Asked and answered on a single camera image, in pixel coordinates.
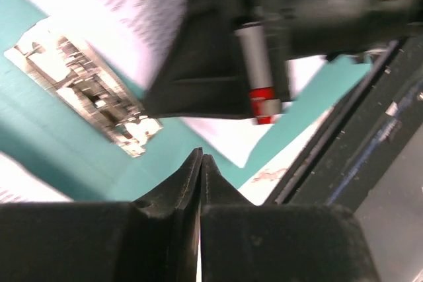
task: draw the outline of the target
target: red object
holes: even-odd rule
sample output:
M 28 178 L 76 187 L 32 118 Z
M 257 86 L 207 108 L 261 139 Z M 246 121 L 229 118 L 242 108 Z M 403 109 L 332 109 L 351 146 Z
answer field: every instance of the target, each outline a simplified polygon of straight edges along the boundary
M 258 88 L 250 91 L 250 101 L 252 112 L 257 119 L 259 125 L 267 125 L 273 123 L 272 116 L 262 114 L 262 103 L 266 100 L 275 98 L 275 90 L 273 87 Z

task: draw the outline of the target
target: shiny metal object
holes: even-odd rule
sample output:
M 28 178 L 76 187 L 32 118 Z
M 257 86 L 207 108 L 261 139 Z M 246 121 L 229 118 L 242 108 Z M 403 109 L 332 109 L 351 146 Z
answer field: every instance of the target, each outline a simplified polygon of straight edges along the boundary
M 161 129 L 89 45 L 52 18 L 25 32 L 5 56 L 132 157 Z

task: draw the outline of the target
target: teal mat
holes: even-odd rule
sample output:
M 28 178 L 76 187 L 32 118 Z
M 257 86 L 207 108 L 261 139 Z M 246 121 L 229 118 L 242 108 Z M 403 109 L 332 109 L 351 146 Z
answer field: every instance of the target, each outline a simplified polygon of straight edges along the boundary
M 45 17 L 26 0 L 0 0 L 0 12 L 0 52 Z M 256 146 L 245 168 L 238 168 L 177 118 L 163 120 L 164 129 L 146 146 L 147 152 L 132 159 L 1 54 L 0 151 L 74 199 L 135 199 L 172 174 L 195 147 L 213 155 L 222 174 L 239 187 L 368 69 L 369 65 L 352 65 L 346 58 L 325 65 Z

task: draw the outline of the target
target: metal hinge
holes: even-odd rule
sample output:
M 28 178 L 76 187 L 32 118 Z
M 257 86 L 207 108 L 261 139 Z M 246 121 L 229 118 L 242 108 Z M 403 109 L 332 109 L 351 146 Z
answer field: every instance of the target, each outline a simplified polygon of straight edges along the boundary
M 25 32 L 5 56 L 132 157 L 161 129 L 86 41 L 52 18 Z

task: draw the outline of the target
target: green surface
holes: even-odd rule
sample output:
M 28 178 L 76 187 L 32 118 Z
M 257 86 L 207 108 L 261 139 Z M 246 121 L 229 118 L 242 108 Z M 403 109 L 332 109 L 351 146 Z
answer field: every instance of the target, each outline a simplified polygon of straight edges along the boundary
M 26 0 L 0 0 L 0 13 L 0 52 L 45 17 Z M 147 152 L 132 159 L 1 54 L 0 151 L 74 199 L 135 199 L 172 174 L 194 147 L 212 154 L 222 174 L 239 187 L 368 69 L 346 58 L 325 65 L 240 169 L 176 118 L 163 120 L 164 129 L 146 146 Z

